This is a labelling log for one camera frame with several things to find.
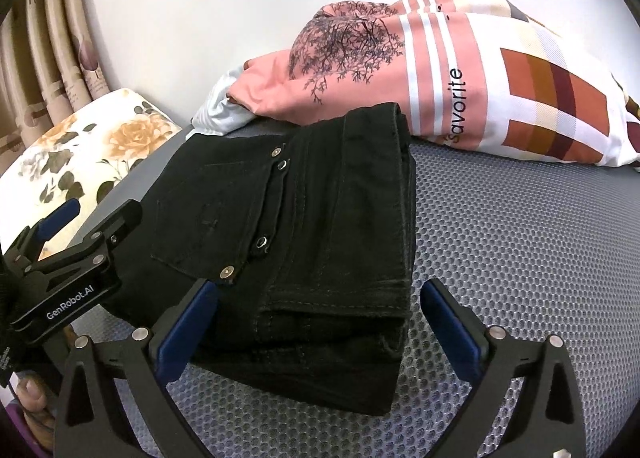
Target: gray mattress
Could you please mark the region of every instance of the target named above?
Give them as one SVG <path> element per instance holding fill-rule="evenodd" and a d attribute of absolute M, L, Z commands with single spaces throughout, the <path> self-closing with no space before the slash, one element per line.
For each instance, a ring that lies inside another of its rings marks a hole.
<path fill-rule="evenodd" d="M 288 129 L 256 121 L 242 136 Z M 126 178 L 81 237 L 125 199 L 140 199 L 184 133 Z M 515 337 L 567 342 L 584 406 L 587 450 L 599 457 L 640 398 L 640 175 L 633 169 L 519 162 L 429 143 L 417 163 L 417 250 L 409 342 L 391 413 L 383 418 L 318 408 L 189 366 L 168 390 L 219 457 L 422 458 L 468 391 L 444 356 L 417 291 L 441 278 L 486 324 Z M 132 327 L 96 307 L 74 324 L 94 340 Z M 126 383 L 118 385 L 145 451 L 160 456 Z M 499 443 L 517 399 L 513 380 L 479 456 Z"/>

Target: black jeans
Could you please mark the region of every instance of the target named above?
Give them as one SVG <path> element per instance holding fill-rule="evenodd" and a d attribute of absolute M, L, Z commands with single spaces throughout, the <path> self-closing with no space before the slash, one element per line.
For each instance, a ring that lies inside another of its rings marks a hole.
<path fill-rule="evenodd" d="M 397 104 L 285 136 L 194 136 L 116 248 L 123 286 L 105 306 L 151 326 L 206 277 L 220 302 L 196 364 L 296 400 L 388 412 L 415 253 L 409 142 Z"/>

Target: blue gripper pad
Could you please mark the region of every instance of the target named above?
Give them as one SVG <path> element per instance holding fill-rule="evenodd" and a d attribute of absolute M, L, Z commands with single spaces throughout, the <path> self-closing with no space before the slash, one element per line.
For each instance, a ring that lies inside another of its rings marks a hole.
<path fill-rule="evenodd" d="M 475 384 L 482 377 L 488 353 L 484 325 L 437 279 L 422 285 L 420 308 L 458 378 Z"/>
<path fill-rule="evenodd" d="M 54 235 L 77 218 L 78 214 L 80 214 L 80 202 L 77 199 L 72 198 L 64 202 L 49 216 L 38 222 L 37 238 L 40 241 L 50 241 Z"/>
<path fill-rule="evenodd" d="M 174 382 L 187 367 L 218 308 L 218 288 L 205 282 L 182 315 L 169 328 L 161 344 L 151 348 L 156 378 L 165 386 Z"/>

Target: curtain fold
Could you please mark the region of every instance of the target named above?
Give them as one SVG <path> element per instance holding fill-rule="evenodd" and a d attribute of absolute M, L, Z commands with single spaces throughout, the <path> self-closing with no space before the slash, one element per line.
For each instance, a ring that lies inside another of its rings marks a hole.
<path fill-rule="evenodd" d="M 0 62 L 0 176 L 23 152 L 24 142 L 15 125 L 15 116 L 6 93 L 2 62 Z"/>
<path fill-rule="evenodd" d="M 26 0 L 17 0 L 0 27 L 2 71 L 22 141 L 28 147 L 53 124 L 33 69 Z"/>
<path fill-rule="evenodd" d="M 49 40 L 44 0 L 27 0 L 27 31 L 33 67 L 54 125 L 73 113 Z"/>
<path fill-rule="evenodd" d="M 82 0 L 65 0 L 65 10 L 76 58 L 79 61 L 87 88 L 95 100 L 107 94 L 109 87 L 104 75 L 102 75 L 98 54 L 89 34 Z"/>
<path fill-rule="evenodd" d="M 82 72 L 71 45 L 63 0 L 45 0 L 45 10 L 49 37 L 58 69 L 62 75 L 69 102 L 73 110 L 77 111 L 89 104 L 92 98 L 82 78 Z"/>

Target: floral pillow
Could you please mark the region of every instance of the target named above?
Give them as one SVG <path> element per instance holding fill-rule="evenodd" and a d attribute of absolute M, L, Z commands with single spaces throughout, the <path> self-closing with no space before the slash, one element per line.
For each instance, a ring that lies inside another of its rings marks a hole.
<path fill-rule="evenodd" d="M 45 245 L 43 257 L 66 248 L 113 187 L 178 131 L 130 89 L 104 95 L 66 118 L 0 177 L 2 249 L 26 225 L 77 198 L 80 215 Z"/>

